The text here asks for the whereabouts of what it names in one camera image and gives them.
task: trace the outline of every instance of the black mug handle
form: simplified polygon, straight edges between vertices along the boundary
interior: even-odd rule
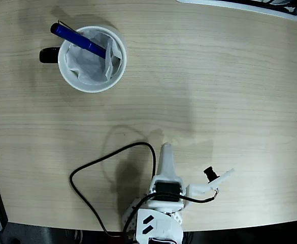
[[[39,60],[44,64],[57,64],[59,47],[44,48],[39,53]]]

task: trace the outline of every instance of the black marking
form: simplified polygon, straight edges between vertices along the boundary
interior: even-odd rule
[[[149,222],[151,222],[154,219],[152,215],[148,216],[146,219],[144,219],[143,224],[147,225]]]
[[[145,230],[143,230],[143,234],[146,235],[148,232],[150,232],[153,228],[153,226],[148,226]]]

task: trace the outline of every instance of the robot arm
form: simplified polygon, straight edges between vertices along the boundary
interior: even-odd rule
[[[175,174],[172,146],[165,143],[160,152],[157,175],[151,181],[148,194],[170,192],[187,197],[201,195],[209,190],[218,192],[218,186],[228,179],[233,169],[222,176],[217,176],[211,167],[204,173],[209,183],[184,186],[181,177]],[[136,241],[139,244],[172,243],[181,244],[183,230],[180,211],[187,208],[189,202],[180,198],[158,196],[148,200],[138,210],[136,222]]]

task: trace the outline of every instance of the wooden table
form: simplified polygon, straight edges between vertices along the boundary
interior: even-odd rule
[[[121,81],[71,88],[50,25],[115,26],[128,44]],[[73,169],[135,141],[174,147],[186,184],[235,168],[217,200],[183,213],[184,230],[297,220],[297,22],[174,0],[0,1],[0,191],[11,222],[100,230],[71,189]],[[75,176],[109,230],[149,186],[138,147]]]

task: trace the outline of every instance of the wire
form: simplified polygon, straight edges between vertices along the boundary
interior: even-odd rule
[[[274,5],[274,4],[268,4],[269,2],[263,3],[263,2],[259,2],[259,1],[253,1],[253,0],[222,0],[222,1],[236,3],[236,4],[245,4],[245,5],[250,5],[250,6],[255,6],[255,7],[260,7],[260,8],[267,8],[267,9],[292,7],[292,5],[290,3]]]
[[[127,229],[131,223],[131,220],[133,219],[133,217],[135,216],[135,214],[138,212],[138,209],[141,207],[141,205],[143,205],[147,200],[156,197],[156,196],[168,196],[168,197],[175,197],[175,198],[181,198],[183,200],[187,200],[190,202],[196,202],[196,203],[207,203],[207,202],[211,202],[215,199],[215,196],[217,196],[217,192],[215,193],[215,195],[211,198],[207,198],[207,199],[203,199],[203,200],[199,200],[199,199],[194,199],[194,198],[190,198],[190,197],[186,197],[186,196],[182,196],[179,194],[173,194],[173,193],[169,193],[169,192],[155,192],[155,193],[151,193],[149,195],[146,195],[145,197],[142,198],[142,200],[140,200],[140,202],[134,207],[134,209],[132,210],[131,214],[129,215],[129,218],[127,219],[126,223],[124,224],[123,227],[123,235],[126,236],[127,234]]]
[[[91,209],[91,211],[93,212],[93,214],[95,215],[95,217],[97,218],[99,224],[101,225],[103,231],[110,237],[122,237],[120,235],[113,235],[113,234],[110,234],[107,229],[105,228],[104,224],[103,224],[103,221],[101,220],[100,216],[98,215],[98,213],[96,212],[96,210],[94,209],[94,207],[89,203],[89,201],[80,193],[80,191],[76,188],[74,182],[73,182],[73,177],[74,175],[81,171],[82,169],[85,169],[89,166],[92,166],[94,164],[97,164],[99,162],[102,162],[110,157],[113,157],[117,154],[119,154],[120,152],[122,151],[125,151],[131,147],[134,147],[134,146],[139,146],[139,145],[145,145],[147,147],[149,147],[149,149],[151,150],[152,152],[152,156],[153,156],[153,170],[152,170],[152,178],[154,177],[155,175],[155,171],[156,171],[156,154],[155,154],[155,151],[154,151],[154,148],[147,142],[135,142],[135,143],[132,143],[132,144],[129,144],[127,146],[124,146],[100,159],[97,159],[97,160],[94,160],[90,163],[87,163],[85,165],[82,165],[80,167],[78,167],[77,169],[75,169],[71,175],[69,176],[69,181],[70,181],[70,184],[72,186],[72,188],[74,189],[74,191],[76,192],[76,194],[85,202],[85,204]],[[191,202],[196,202],[196,203],[207,203],[207,202],[211,202],[213,201],[216,196],[218,194],[218,191],[215,191],[215,195],[211,198],[207,198],[207,199],[204,199],[204,200],[199,200],[199,199],[194,199],[194,198],[190,198],[190,197],[186,197],[186,196],[182,196],[182,195],[179,195],[179,194],[173,194],[173,193],[169,193],[169,192],[155,192],[155,193],[152,193],[152,194],[149,194],[149,195],[146,195],[145,197],[143,197],[140,202],[133,208],[130,216],[128,217],[124,227],[123,227],[123,237],[126,237],[126,234],[127,234],[127,229],[131,223],[131,220],[134,218],[134,216],[136,215],[136,213],[138,212],[138,209],[149,199],[153,198],[153,197],[157,197],[157,196],[168,196],[168,197],[174,197],[174,198],[180,198],[180,199],[183,199],[183,200],[187,200],[187,201],[191,201]]]
[[[156,242],[160,242],[160,243],[172,243],[172,244],[177,244],[176,241],[174,240],[159,240],[156,238],[151,238],[151,240],[156,241]]]
[[[153,172],[152,172],[152,177],[154,177],[154,175],[155,175],[155,171],[156,171],[156,155],[155,155],[154,148],[153,148],[149,143],[147,143],[147,142],[135,142],[135,143],[132,143],[132,144],[130,144],[130,145],[124,146],[124,147],[122,147],[122,148],[120,148],[120,149],[118,149],[118,150],[116,150],[116,151],[114,151],[114,152],[112,152],[112,153],[110,153],[110,154],[108,154],[108,155],[106,155],[106,156],[100,158],[100,159],[94,160],[94,161],[92,161],[92,162],[90,162],[90,163],[84,164],[84,165],[81,166],[81,167],[78,167],[78,168],[75,169],[75,170],[71,173],[71,175],[69,176],[70,184],[71,184],[72,188],[74,189],[74,191],[76,192],[76,194],[77,194],[77,195],[78,195],[78,196],[79,196],[79,197],[86,203],[86,205],[92,210],[93,214],[95,215],[95,217],[97,218],[99,224],[101,225],[103,231],[104,231],[108,236],[110,236],[110,237],[121,237],[121,236],[120,236],[120,235],[113,235],[113,234],[109,234],[109,233],[108,233],[107,229],[105,228],[105,226],[104,226],[104,224],[103,224],[101,218],[99,217],[99,215],[98,215],[98,213],[96,212],[96,210],[94,209],[94,207],[89,203],[89,201],[88,201],[88,200],[87,200],[87,199],[80,193],[80,191],[76,188],[76,186],[75,186],[75,184],[74,184],[74,182],[73,182],[73,177],[74,177],[74,175],[75,175],[77,172],[81,171],[82,169],[85,169],[85,168],[87,168],[87,167],[89,167],[89,166],[92,166],[92,165],[94,165],[94,164],[97,164],[97,163],[99,163],[99,162],[102,162],[102,161],[104,161],[104,160],[106,160],[106,159],[108,159],[108,158],[110,158],[110,157],[113,157],[113,156],[119,154],[119,153],[122,152],[122,151],[125,151],[125,150],[127,150],[127,149],[129,149],[129,148],[131,148],[131,147],[139,146],[139,145],[145,145],[145,146],[149,147],[149,149],[150,149],[151,152],[152,152],[152,156],[153,156]]]

